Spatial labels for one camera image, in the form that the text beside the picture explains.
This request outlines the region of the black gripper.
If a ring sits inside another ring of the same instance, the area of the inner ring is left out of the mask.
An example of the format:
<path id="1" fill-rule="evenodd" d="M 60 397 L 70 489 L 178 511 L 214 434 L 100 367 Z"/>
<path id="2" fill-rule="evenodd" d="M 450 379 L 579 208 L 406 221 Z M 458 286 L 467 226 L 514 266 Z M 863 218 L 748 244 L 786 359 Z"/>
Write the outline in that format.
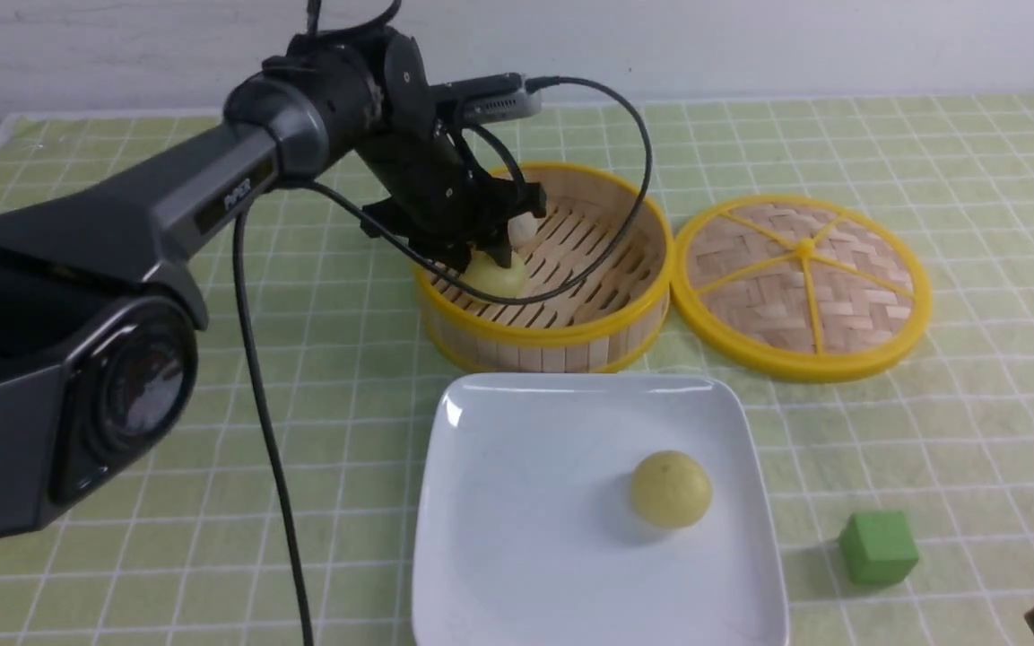
<path id="1" fill-rule="evenodd" d="M 370 237 L 396 236 L 430 262 L 462 274 L 473 252 L 512 267 L 508 221 L 548 215 L 543 185 L 521 173 L 501 179 L 481 168 L 462 136 L 422 140 L 388 132 L 358 144 L 358 156 L 381 181 L 386 199 L 361 208 Z"/>

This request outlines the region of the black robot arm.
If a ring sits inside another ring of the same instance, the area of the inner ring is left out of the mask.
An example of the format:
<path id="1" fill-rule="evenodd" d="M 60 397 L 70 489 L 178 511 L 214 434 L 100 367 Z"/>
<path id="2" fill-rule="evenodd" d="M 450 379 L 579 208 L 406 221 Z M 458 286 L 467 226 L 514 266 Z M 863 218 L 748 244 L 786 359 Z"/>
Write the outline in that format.
<path id="1" fill-rule="evenodd" d="M 451 136 L 536 114 L 516 73 L 430 84 L 390 26 L 296 34 L 222 121 L 71 195 L 0 213 L 0 539 L 45 528 L 168 436 L 196 388 L 209 311 L 189 262 L 258 197 L 356 152 L 389 196 L 370 236 L 462 268 L 541 214 Z"/>

